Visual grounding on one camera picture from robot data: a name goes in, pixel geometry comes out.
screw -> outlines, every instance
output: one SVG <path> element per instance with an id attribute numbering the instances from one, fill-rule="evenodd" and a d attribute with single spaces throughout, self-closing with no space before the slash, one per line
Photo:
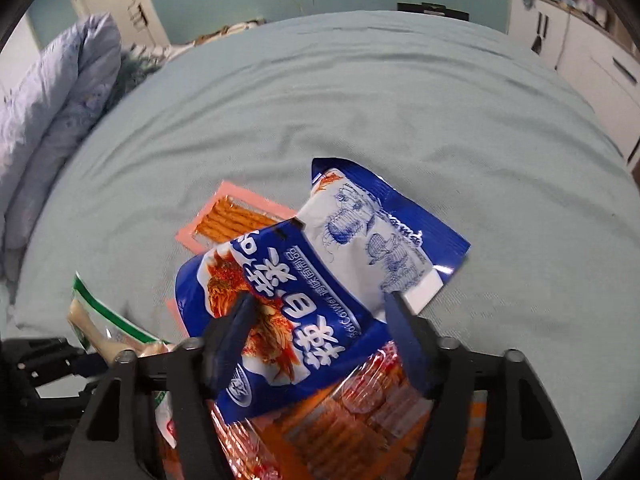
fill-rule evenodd
<path id="1" fill-rule="evenodd" d="M 201 348 L 203 345 L 202 338 L 199 337 L 190 337 L 185 339 L 180 346 L 185 350 L 195 350 L 197 348 Z"/>
<path id="2" fill-rule="evenodd" d="M 136 359 L 137 355 L 133 350 L 123 350 L 116 356 L 117 363 L 132 363 Z"/>
<path id="3" fill-rule="evenodd" d="M 438 346 L 443 350 L 455 350 L 460 346 L 460 341 L 458 341 L 455 337 L 441 337 L 438 340 Z"/>
<path id="4" fill-rule="evenodd" d="M 521 363 L 524 361 L 524 354 L 520 350 L 507 350 L 504 356 L 512 363 Z"/>

bed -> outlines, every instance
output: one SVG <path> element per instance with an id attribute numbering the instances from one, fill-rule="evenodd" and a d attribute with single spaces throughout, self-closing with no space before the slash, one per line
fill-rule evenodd
<path id="1" fill-rule="evenodd" d="M 176 231 L 223 179 L 296 209 L 313 156 L 356 160 L 471 242 L 423 315 L 473 350 L 521 349 L 596 478 L 640 413 L 638 189 L 568 84 L 470 23 L 311 16 L 169 63 L 66 165 L 5 335 L 75 340 L 65 312 L 77 270 L 176 340 L 165 300 L 190 257 Z"/>

black cabinet handle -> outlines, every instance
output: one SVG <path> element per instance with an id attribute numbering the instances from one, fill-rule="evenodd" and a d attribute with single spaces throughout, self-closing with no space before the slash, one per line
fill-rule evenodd
<path id="1" fill-rule="evenodd" d="M 636 79 L 635 76 L 631 72 L 629 72 L 629 70 L 627 70 L 626 67 L 622 65 L 622 63 L 620 63 L 615 57 L 612 59 L 613 64 L 616 66 L 616 68 L 620 70 L 620 72 L 622 72 L 625 77 L 633 83 L 634 86 L 636 86 L 638 84 L 638 79 Z"/>

spicy cabbage package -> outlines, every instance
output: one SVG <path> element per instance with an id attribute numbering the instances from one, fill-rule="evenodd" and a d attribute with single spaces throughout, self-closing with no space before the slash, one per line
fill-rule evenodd
<path id="1" fill-rule="evenodd" d="M 260 302 L 229 387 L 227 424 L 305 399 L 390 339 L 383 293 L 418 314 L 460 266 L 469 243 L 369 170 L 316 158 L 295 218 L 186 262 L 175 283 L 190 336 L 224 316 L 239 292 Z"/>

cartoon drawing on package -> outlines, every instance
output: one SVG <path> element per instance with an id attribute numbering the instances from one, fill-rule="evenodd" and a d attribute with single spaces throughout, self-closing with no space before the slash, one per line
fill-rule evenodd
<path id="1" fill-rule="evenodd" d="M 359 234 L 371 231 L 380 216 L 380 206 L 363 190 L 345 183 L 335 195 L 338 209 L 326 220 L 322 242 L 326 248 L 351 242 Z"/>
<path id="2" fill-rule="evenodd" d="M 367 242 L 367 253 L 371 258 L 369 265 L 382 262 L 386 277 L 380 283 L 380 290 L 404 292 L 420 281 L 424 269 L 420 270 L 407 251 L 407 244 L 401 236 L 392 234 L 385 239 L 379 233 L 373 233 Z"/>

